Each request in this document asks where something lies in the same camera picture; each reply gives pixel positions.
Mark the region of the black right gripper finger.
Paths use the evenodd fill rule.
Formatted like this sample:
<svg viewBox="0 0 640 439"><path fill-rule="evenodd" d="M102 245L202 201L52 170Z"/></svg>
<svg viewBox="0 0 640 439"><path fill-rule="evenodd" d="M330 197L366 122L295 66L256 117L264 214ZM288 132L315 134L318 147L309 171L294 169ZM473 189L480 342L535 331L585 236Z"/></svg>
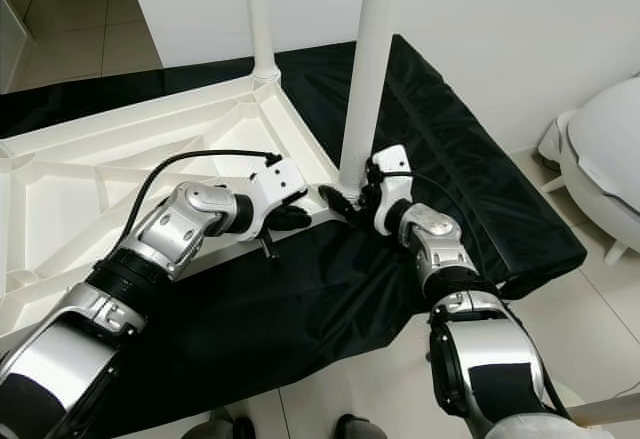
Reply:
<svg viewBox="0 0 640 439"><path fill-rule="evenodd" d="M358 220L358 210L355 203L343 195L338 188L333 186L319 186L317 192L323 197L326 206L330 210L337 212L343 219Z"/></svg>

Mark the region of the black table cloth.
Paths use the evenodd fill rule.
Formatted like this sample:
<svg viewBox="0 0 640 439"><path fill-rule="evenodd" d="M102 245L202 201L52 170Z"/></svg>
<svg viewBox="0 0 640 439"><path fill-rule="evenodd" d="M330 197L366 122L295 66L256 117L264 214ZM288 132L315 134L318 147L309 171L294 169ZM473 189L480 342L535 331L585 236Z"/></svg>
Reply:
<svg viewBox="0 0 640 439"><path fill-rule="evenodd" d="M413 197L460 220L507 299L585 261L586 250L442 75L394 37L375 145L403 145L430 178ZM215 410L389 346L425 311L392 239L328 221L180 280L125 351L92 434L119 436Z"/></svg>

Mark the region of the white plastic children table top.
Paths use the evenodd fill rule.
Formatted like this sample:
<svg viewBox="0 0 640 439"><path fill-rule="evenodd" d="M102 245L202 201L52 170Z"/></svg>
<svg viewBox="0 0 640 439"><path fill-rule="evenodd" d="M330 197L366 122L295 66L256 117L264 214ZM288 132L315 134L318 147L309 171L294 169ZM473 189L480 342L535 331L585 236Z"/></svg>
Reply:
<svg viewBox="0 0 640 439"><path fill-rule="evenodd" d="M241 77L4 139L3 337L22 337L86 279L166 157L187 155L148 189L146 209L186 180L241 192L261 151L296 163L308 186L298 205L314 224L335 218L316 188L337 182L338 166L275 82Z"/></svg>

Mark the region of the white round bar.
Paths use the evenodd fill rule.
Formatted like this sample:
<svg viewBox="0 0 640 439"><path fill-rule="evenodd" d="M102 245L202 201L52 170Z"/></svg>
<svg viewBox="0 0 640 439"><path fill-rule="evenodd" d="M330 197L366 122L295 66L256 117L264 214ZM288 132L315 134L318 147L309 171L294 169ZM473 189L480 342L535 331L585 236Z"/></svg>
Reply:
<svg viewBox="0 0 640 439"><path fill-rule="evenodd" d="M640 420L640 392L568 407L567 413L582 427Z"/></svg>

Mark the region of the white plastic chair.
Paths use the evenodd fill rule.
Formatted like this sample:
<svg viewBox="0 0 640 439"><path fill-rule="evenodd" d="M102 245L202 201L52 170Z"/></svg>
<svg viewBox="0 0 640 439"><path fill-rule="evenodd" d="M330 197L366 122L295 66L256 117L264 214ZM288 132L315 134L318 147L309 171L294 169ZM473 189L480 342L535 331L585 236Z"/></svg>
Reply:
<svg viewBox="0 0 640 439"><path fill-rule="evenodd" d="M604 264L640 252L640 74L564 111L538 152L559 175L540 191L567 189L585 215L613 238Z"/></svg>

